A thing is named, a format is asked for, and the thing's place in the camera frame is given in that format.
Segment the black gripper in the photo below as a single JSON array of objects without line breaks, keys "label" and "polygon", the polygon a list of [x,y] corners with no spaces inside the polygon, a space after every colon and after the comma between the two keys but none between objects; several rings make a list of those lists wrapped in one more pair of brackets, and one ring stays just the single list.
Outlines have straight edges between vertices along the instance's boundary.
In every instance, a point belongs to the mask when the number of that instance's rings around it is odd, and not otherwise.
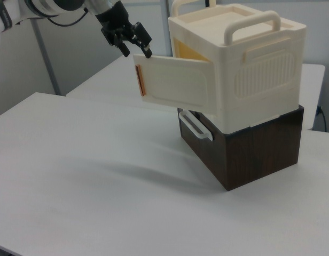
[{"label": "black gripper", "polygon": [[101,32],[109,44],[120,49],[124,57],[130,54],[125,41],[137,45],[147,59],[152,56],[151,36],[140,22],[134,25],[130,23],[129,13],[122,2],[116,2],[109,10],[96,15],[96,18],[101,23]]}]

